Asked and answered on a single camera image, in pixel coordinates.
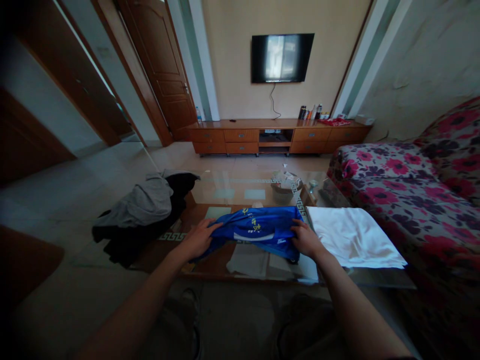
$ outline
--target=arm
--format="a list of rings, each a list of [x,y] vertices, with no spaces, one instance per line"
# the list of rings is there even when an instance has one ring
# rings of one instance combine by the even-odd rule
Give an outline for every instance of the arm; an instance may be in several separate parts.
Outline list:
[[[411,357],[404,343],[322,245],[317,234],[300,220],[293,221],[298,224],[291,228],[297,234],[293,244],[317,264],[352,352],[360,359]]]
[[[163,259],[145,283],[134,292],[86,341],[75,359],[132,359],[157,319],[170,286],[181,268],[209,247],[212,232],[221,223],[205,219]]]

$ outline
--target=drawer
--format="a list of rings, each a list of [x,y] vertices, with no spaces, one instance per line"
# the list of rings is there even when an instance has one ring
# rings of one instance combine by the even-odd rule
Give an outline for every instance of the drawer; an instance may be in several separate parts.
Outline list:
[[[258,142],[227,142],[227,154],[256,154],[259,152]]]
[[[194,143],[224,143],[223,130],[191,129],[190,137]]]
[[[334,128],[328,141],[349,141],[361,143],[369,133],[369,127]]]
[[[194,142],[193,148],[197,154],[226,154],[224,142]]]
[[[258,143],[259,130],[224,130],[226,143]]]
[[[320,154],[324,152],[325,142],[292,142],[292,154]]]
[[[329,128],[310,128],[310,129],[295,129],[293,134],[294,142],[318,142],[327,141],[332,129]]]
[[[335,150],[343,145],[354,145],[358,143],[358,141],[327,141],[323,152],[325,154],[333,154]]]

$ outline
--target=blue shirt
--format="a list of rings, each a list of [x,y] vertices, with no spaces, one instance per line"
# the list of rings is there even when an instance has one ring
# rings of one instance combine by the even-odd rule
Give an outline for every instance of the blue shirt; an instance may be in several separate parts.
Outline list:
[[[215,230],[210,247],[199,258],[206,257],[221,248],[226,241],[248,241],[267,252],[282,258],[298,261],[300,253],[292,244],[295,236],[290,227],[296,225],[292,219],[302,220],[295,206],[244,208],[219,217],[214,224],[223,223]]]

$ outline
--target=beige wall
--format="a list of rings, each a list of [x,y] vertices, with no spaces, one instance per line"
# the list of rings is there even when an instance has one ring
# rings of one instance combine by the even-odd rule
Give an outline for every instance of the beige wall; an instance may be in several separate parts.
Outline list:
[[[413,1],[359,114],[376,118],[365,142],[419,136],[480,96],[480,1]]]
[[[315,33],[305,82],[278,83],[282,118],[321,102],[330,111],[370,0],[203,0],[221,119],[268,119],[272,84],[252,84],[252,35]]]

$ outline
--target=white towel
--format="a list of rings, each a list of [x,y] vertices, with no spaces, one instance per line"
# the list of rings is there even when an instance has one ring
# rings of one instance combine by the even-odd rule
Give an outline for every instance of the white towel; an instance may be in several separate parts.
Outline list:
[[[321,243],[347,268],[397,268],[407,262],[380,226],[361,208],[307,206]]]

